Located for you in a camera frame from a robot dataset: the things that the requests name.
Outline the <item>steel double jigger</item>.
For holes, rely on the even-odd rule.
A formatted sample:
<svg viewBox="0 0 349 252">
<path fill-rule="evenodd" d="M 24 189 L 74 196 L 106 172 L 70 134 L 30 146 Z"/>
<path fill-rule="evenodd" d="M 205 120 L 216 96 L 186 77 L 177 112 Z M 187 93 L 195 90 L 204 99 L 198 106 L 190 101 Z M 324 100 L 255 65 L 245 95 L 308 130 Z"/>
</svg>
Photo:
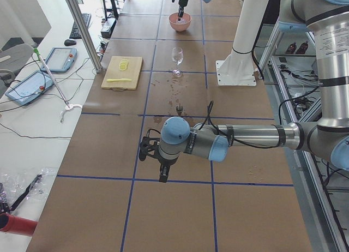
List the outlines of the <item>steel double jigger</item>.
<svg viewBox="0 0 349 252">
<path fill-rule="evenodd" d="M 177 112 L 178 116 L 182 115 L 183 109 L 184 109 L 183 105 L 181 105 L 181 104 L 176 105 L 176 112 Z"/>
</svg>

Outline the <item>clear wine glass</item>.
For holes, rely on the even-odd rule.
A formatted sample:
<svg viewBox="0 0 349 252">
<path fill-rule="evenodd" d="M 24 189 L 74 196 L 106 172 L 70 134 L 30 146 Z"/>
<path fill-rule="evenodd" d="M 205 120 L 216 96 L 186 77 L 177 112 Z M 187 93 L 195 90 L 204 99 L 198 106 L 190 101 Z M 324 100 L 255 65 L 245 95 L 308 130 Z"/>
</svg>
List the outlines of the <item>clear wine glass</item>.
<svg viewBox="0 0 349 252">
<path fill-rule="evenodd" d="M 176 77 L 181 77 L 182 75 L 179 65 L 182 63 L 183 58 L 183 49 L 181 47 L 174 47 L 172 49 L 172 61 L 176 64 L 176 68 L 173 70 L 173 75 Z"/>
</svg>

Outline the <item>pink bowl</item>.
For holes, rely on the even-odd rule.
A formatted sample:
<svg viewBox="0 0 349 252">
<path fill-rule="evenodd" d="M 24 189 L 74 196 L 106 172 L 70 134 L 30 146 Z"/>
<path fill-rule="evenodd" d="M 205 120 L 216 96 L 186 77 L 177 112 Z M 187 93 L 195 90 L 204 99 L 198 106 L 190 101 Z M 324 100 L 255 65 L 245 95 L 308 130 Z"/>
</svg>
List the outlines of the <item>pink bowl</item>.
<svg viewBox="0 0 349 252">
<path fill-rule="evenodd" d="M 183 24 L 183 25 L 175 24 L 175 21 L 177 18 L 178 18 L 177 13 L 173 13 L 169 16 L 169 23 L 172 29 L 174 29 L 177 32 L 186 31 L 191 24 L 191 15 L 187 13 L 183 14 L 183 18 L 186 19 L 186 24 Z"/>
</svg>

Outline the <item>bamboo cutting board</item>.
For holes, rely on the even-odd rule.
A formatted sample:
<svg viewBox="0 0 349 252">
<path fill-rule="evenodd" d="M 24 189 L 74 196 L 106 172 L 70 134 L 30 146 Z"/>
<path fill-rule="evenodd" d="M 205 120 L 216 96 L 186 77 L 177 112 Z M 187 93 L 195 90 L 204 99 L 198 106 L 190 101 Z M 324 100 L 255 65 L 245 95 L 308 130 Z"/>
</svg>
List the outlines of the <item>bamboo cutting board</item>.
<svg viewBox="0 0 349 252">
<path fill-rule="evenodd" d="M 120 71 L 119 64 L 123 58 L 128 59 L 127 70 Z M 112 56 L 109 66 L 107 68 L 105 77 L 102 81 L 102 89 L 112 90 L 136 90 L 142 68 L 142 57 L 130 57 L 130 56 Z M 131 82 L 106 82 L 107 79 L 120 79 L 128 78 L 132 79 Z"/>
</svg>

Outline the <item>yellow plastic knife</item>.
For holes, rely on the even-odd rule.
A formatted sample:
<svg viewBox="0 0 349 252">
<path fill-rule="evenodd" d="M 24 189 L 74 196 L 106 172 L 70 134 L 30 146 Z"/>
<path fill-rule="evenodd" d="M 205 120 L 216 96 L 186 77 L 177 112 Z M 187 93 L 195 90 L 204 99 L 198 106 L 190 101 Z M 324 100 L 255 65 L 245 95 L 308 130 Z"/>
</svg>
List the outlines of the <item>yellow plastic knife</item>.
<svg viewBox="0 0 349 252">
<path fill-rule="evenodd" d="M 106 82 L 131 82 L 132 79 L 120 78 L 120 79 L 107 79 Z"/>
</svg>

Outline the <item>silver reacher grabber stick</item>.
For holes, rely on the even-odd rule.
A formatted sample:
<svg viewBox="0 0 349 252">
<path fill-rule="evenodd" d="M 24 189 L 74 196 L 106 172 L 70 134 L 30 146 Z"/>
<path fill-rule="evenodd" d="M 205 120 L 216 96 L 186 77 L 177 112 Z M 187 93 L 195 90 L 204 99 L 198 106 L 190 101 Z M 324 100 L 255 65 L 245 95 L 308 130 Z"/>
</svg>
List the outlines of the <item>silver reacher grabber stick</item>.
<svg viewBox="0 0 349 252">
<path fill-rule="evenodd" d="M 34 53 L 36 54 L 38 60 L 40 60 L 40 62 L 42 63 L 44 69 L 46 70 L 47 74 L 49 75 L 50 79 L 52 80 L 54 86 L 57 88 L 62 100 L 65 103 L 65 108 L 63 109 L 63 111 L 60 113 L 60 122 L 63 123 L 64 122 L 64 116 L 67 112 L 73 110 L 74 108 L 80 108 L 82 109 L 82 105 L 81 104 L 71 104 L 67 98 L 64 96 L 63 92 L 61 91 L 61 89 L 58 86 L 57 81 L 55 80 L 55 78 L 53 77 L 49 67 L 47 66 L 47 64 L 45 63 L 44 59 L 42 58 L 42 56 L 40 55 L 39 51 L 37 48 L 33 49 Z"/>
</svg>

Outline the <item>black computer mouse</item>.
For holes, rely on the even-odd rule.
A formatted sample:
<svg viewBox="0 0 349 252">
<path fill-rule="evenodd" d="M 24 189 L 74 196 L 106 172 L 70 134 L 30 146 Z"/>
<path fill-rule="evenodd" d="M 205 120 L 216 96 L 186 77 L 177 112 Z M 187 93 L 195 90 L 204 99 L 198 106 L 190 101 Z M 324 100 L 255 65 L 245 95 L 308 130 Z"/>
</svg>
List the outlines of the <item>black computer mouse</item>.
<svg viewBox="0 0 349 252">
<path fill-rule="evenodd" d="M 76 45 L 76 40 L 73 40 L 73 39 L 66 39 L 64 41 L 64 45 L 65 46 L 73 46 L 73 45 Z"/>
</svg>

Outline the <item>blue teach pendant far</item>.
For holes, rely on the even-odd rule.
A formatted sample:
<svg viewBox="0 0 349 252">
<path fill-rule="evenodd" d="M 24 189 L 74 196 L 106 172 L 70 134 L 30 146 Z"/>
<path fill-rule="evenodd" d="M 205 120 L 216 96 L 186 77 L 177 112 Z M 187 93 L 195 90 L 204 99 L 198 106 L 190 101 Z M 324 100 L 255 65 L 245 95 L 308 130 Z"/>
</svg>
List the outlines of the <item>blue teach pendant far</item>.
<svg viewBox="0 0 349 252">
<path fill-rule="evenodd" d="M 77 49 L 73 47 L 54 47 L 45 59 L 52 73 L 66 73 L 74 64 Z"/>
</svg>

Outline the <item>blue teach pendant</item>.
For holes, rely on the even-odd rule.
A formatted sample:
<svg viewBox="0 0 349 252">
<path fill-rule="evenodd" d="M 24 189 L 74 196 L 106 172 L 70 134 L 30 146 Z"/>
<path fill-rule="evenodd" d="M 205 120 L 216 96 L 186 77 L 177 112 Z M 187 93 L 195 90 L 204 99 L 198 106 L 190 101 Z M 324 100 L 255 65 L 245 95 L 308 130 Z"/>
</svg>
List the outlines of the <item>blue teach pendant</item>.
<svg viewBox="0 0 349 252">
<path fill-rule="evenodd" d="M 37 70 L 16 85 L 11 85 L 5 95 L 19 106 L 24 106 L 36 100 L 51 86 L 53 82 L 49 75 Z"/>
<path fill-rule="evenodd" d="M 54 47 L 45 59 L 52 73 L 66 73 L 74 64 L 77 49 L 73 47 Z"/>
</svg>

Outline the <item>clear plastic bag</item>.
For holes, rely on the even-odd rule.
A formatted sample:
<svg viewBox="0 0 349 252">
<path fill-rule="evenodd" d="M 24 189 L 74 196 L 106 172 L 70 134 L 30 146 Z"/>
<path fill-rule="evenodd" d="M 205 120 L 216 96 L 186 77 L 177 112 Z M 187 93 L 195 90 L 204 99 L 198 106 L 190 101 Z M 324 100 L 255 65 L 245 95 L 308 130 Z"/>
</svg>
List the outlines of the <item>clear plastic bag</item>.
<svg viewBox="0 0 349 252">
<path fill-rule="evenodd" d="M 45 201 L 57 172 L 54 167 L 1 170 L 1 203 L 11 207 L 25 200 Z"/>
</svg>

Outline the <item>blue teach pendant near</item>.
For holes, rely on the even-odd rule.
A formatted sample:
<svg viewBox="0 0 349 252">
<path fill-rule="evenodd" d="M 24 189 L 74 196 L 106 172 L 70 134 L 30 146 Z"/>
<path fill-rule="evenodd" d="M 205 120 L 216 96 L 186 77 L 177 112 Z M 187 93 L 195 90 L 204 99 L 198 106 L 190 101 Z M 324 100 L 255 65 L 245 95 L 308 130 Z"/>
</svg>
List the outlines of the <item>blue teach pendant near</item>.
<svg viewBox="0 0 349 252">
<path fill-rule="evenodd" d="M 51 86 L 53 82 L 49 75 L 37 70 L 16 85 L 11 85 L 5 95 L 19 106 L 24 106 L 36 100 Z"/>
</svg>

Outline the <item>red cylinder bottle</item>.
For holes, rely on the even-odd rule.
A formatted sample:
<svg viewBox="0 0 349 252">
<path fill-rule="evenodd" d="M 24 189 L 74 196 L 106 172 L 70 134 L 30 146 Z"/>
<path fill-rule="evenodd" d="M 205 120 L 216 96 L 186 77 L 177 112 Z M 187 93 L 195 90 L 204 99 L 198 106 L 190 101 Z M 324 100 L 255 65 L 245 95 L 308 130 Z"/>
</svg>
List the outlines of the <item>red cylinder bottle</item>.
<svg viewBox="0 0 349 252">
<path fill-rule="evenodd" d="M 37 222 L 11 214 L 1 214 L 1 232 L 22 236 L 33 236 Z"/>
</svg>

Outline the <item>grey office chair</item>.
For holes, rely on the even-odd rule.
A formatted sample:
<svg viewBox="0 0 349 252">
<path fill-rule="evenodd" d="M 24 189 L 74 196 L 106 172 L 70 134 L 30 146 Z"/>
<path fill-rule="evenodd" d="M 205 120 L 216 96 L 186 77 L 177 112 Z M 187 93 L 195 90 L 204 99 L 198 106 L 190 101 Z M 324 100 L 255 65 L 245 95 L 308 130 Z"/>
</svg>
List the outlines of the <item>grey office chair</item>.
<svg viewBox="0 0 349 252">
<path fill-rule="evenodd" d="M 1 69 L 10 70 L 16 76 L 28 62 L 34 48 L 28 44 L 20 44 L 1 52 Z"/>
</svg>

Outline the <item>white pedestal column base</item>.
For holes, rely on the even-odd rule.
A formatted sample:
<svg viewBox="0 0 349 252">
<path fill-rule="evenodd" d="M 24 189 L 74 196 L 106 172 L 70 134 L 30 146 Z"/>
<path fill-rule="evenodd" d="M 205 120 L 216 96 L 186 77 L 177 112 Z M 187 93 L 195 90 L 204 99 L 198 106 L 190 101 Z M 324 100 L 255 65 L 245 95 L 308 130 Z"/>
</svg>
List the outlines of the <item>white pedestal column base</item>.
<svg viewBox="0 0 349 252">
<path fill-rule="evenodd" d="M 231 53 L 216 61 L 219 86 L 256 86 L 253 49 L 269 0 L 244 0 Z"/>
</svg>

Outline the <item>aluminium frame post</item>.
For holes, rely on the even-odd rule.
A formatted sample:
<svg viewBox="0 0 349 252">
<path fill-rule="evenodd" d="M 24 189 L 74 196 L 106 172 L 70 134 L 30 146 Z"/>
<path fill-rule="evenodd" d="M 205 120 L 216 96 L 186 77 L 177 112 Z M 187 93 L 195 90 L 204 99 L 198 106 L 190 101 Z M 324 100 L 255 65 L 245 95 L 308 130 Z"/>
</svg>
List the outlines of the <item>aluminium frame post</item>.
<svg viewBox="0 0 349 252">
<path fill-rule="evenodd" d="M 95 51 L 95 47 L 92 42 L 92 38 L 89 34 L 88 28 L 83 20 L 82 13 L 77 0 L 65 0 L 68 8 L 71 12 L 71 15 L 74 19 L 74 22 L 77 24 L 77 28 L 81 34 L 83 44 L 89 55 L 90 60 L 92 61 L 93 67 L 96 73 L 100 73 L 103 69 L 100 59 Z"/>
</svg>

